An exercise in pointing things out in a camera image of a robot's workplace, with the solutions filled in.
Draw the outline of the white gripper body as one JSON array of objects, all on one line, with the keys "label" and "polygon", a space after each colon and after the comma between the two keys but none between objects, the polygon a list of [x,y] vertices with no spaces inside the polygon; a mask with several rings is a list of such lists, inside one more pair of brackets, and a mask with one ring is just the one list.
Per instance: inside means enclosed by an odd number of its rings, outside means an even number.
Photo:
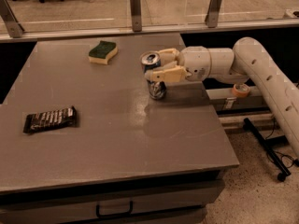
[{"label": "white gripper body", "polygon": [[202,46],[187,47],[179,53],[178,64],[186,70],[186,80],[203,81],[211,69],[210,52]]}]

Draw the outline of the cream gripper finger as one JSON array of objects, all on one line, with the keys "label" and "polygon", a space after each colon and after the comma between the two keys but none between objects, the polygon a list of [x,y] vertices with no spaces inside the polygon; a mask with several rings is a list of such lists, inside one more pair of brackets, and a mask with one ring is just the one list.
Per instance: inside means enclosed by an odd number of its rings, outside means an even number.
[{"label": "cream gripper finger", "polygon": [[166,69],[152,69],[145,73],[145,79],[154,82],[180,82],[188,72],[183,66],[175,65]]},{"label": "cream gripper finger", "polygon": [[161,64],[166,65],[178,59],[179,51],[175,48],[161,49],[158,51],[161,59]]}]

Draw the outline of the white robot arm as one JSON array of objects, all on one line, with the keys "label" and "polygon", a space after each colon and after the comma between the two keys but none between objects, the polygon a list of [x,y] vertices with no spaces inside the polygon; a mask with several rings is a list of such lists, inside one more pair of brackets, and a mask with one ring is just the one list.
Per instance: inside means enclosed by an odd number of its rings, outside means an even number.
[{"label": "white robot arm", "polygon": [[164,83],[214,78],[244,86],[252,80],[299,158],[299,89],[259,41],[243,37],[230,49],[196,46],[148,51],[140,56],[140,63],[154,99],[165,96]]}]

